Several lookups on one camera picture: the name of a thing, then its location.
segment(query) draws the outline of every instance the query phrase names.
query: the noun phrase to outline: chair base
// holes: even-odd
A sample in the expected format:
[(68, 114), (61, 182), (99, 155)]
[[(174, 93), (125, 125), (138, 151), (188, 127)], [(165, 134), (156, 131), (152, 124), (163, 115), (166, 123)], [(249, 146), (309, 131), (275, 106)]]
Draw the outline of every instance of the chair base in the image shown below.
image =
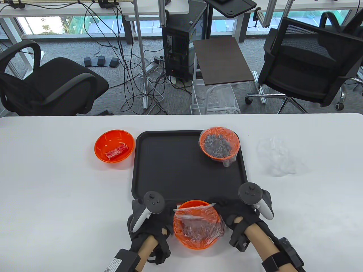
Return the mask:
[(337, 111), (341, 111), (342, 109), (344, 109), (344, 101), (345, 101), (345, 98), (347, 97), (347, 90), (346, 90), (344, 84), (340, 87), (339, 91), (340, 91), (340, 99), (339, 99), (339, 102), (335, 104), (335, 109)]
[(283, 99), (282, 105), (280, 109), (278, 110), (277, 114), (280, 114), (283, 109), (285, 108), (286, 104), (290, 102), (292, 105), (294, 105), (298, 110), (300, 110), (302, 113), (308, 113), (303, 106), (301, 106), (294, 98), (288, 97), (284, 94), (247, 94), (245, 98), (245, 102), (247, 105), (252, 103), (252, 100), (250, 97), (259, 97), (259, 98), (278, 98)]

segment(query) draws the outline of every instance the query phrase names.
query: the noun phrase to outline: dark food in bowl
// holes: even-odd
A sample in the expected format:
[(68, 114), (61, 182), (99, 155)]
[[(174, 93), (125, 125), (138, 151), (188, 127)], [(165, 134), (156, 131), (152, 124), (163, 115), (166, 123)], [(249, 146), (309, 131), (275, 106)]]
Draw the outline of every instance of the dark food in bowl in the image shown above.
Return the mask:
[(232, 146), (223, 135), (208, 135), (204, 141), (205, 151), (215, 158), (227, 158), (231, 155)]

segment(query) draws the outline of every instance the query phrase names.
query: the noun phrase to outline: chair wheel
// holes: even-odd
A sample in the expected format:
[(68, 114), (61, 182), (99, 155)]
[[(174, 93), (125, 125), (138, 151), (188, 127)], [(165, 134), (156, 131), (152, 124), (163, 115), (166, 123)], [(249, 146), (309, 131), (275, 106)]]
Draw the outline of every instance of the chair wheel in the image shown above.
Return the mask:
[(248, 97), (248, 96), (245, 97), (245, 102), (246, 102), (247, 105), (250, 105), (252, 103), (252, 101), (253, 100), (252, 100), (251, 97)]
[(344, 105), (342, 103), (338, 102), (335, 104), (335, 109), (337, 111), (341, 111), (342, 109), (344, 109)]

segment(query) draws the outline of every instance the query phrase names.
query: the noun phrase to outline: chair armrest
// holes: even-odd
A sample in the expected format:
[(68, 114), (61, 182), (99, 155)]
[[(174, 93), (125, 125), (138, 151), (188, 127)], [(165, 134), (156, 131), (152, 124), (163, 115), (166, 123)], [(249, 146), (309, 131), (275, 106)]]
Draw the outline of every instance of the chair armrest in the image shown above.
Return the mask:
[(275, 42), (278, 30), (275, 28), (271, 28), (269, 34), (265, 40), (264, 51), (268, 54), (271, 54), (271, 48), (273, 43)]
[(69, 92), (74, 91), (74, 87), (79, 85), (80, 83), (89, 82), (90, 84), (90, 91), (86, 101), (85, 111), (90, 111), (93, 106), (93, 102), (96, 99), (97, 93), (97, 79), (94, 75), (90, 73), (83, 73), (74, 78), (70, 81), (65, 83), (63, 86), (58, 88), (54, 93), (48, 96), (43, 102), (32, 102), (35, 107), (42, 107), (42, 108), (53, 108), (57, 105)]
[(333, 26), (333, 29), (336, 32), (341, 32), (340, 25), (338, 23), (337, 18), (335, 17), (334, 13), (332, 13), (330, 11), (323, 12), (323, 14), (321, 14), (319, 27), (325, 28), (326, 19), (329, 19), (329, 21), (331, 22), (331, 25)]
[(40, 46), (35, 41), (32, 40), (25, 40), (18, 42), (4, 50), (0, 54), (0, 72), (4, 73), (6, 66), (8, 65), (9, 61), (24, 48), (31, 47), (34, 51), (34, 64), (33, 69), (36, 70), (40, 66)]

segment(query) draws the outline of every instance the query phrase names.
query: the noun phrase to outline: white vr controller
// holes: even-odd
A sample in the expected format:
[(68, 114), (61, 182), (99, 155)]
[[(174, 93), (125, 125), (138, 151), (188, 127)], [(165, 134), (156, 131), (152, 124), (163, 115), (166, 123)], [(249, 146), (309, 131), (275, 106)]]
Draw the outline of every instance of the white vr controller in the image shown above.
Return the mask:
[[(268, 191), (261, 189), (255, 183), (246, 182), (239, 187), (238, 195), (245, 204), (254, 206), (264, 218), (273, 219), (271, 195)], [(133, 218), (130, 231), (137, 232), (151, 214), (159, 214), (164, 210), (165, 200), (158, 192), (149, 191), (145, 194), (143, 201), (135, 199), (131, 205)]]
[(134, 217), (131, 220), (130, 231), (137, 232), (151, 214), (159, 214), (165, 208), (165, 201), (158, 192), (150, 191), (144, 195), (144, 201), (135, 199), (131, 202)]
[(238, 195), (243, 203), (254, 206), (264, 218), (273, 219), (271, 195), (268, 191), (255, 183), (246, 182), (238, 189)]

